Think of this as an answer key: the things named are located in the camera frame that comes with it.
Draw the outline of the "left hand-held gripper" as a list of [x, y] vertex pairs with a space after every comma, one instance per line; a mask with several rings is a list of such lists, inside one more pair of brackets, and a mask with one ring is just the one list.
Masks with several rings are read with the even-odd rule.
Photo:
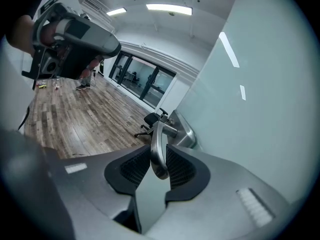
[[[53, 36], [55, 42], [46, 46], [40, 40], [41, 29], [56, 21], [59, 24]], [[112, 58], [122, 48], [114, 34], [63, 3], [40, 8], [33, 27], [32, 45], [35, 53], [30, 70], [21, 74], [35, 81], [56, 78], [77, 80], [98, 53], [104, 58]]]

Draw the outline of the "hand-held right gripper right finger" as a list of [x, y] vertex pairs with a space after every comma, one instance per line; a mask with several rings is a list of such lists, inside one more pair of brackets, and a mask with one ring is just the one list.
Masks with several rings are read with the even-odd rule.
[[176, 145], [166, 162], [171, 190], [153, 240], [274, 240], [299, 207], [235, 162]]

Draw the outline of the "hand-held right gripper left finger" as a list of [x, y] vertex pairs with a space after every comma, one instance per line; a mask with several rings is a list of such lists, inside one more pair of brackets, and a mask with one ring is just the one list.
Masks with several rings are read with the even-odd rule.
[[68, 240], [144, 240], [136, 189], [150, 167], [149, 145], [60, 159], [45, 149], [51, 178], [72, 224]]

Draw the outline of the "person's left hand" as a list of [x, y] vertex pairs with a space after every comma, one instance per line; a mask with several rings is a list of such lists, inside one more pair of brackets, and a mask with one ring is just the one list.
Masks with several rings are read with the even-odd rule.
[[54, 42], [54, 34], [60, 22], [54, 21], [44, 25], [40, 31], [40, 42], [45, 46], [51, 46]]

